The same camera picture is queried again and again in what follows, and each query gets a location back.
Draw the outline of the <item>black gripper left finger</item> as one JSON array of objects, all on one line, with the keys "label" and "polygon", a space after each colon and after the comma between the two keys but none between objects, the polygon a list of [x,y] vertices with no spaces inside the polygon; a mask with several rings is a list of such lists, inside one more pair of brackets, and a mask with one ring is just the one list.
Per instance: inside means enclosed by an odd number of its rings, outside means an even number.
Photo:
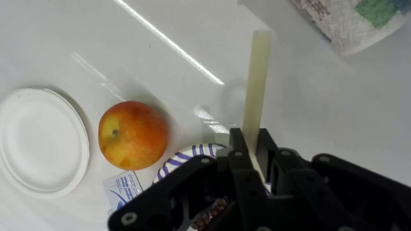
[{"label": "black gripper left finger", "polygon": [[275,231],[270,212],[270,198],[255,169],[249,149],[240,128],[230,130],[231,152],[228,155],[230,180],[230,205],[226,211],[230,231]]}]

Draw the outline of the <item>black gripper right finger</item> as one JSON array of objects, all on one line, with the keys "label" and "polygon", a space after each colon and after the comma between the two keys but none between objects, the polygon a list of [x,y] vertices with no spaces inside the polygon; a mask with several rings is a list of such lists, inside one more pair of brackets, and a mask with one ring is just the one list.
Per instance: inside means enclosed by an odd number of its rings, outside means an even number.
[{"label": "black gripper right finger", "polygon": [[266,128],[258,132],[257,163],[288,231],[338,231],[343,225],[343,205],[314,163],[279,148]]}]

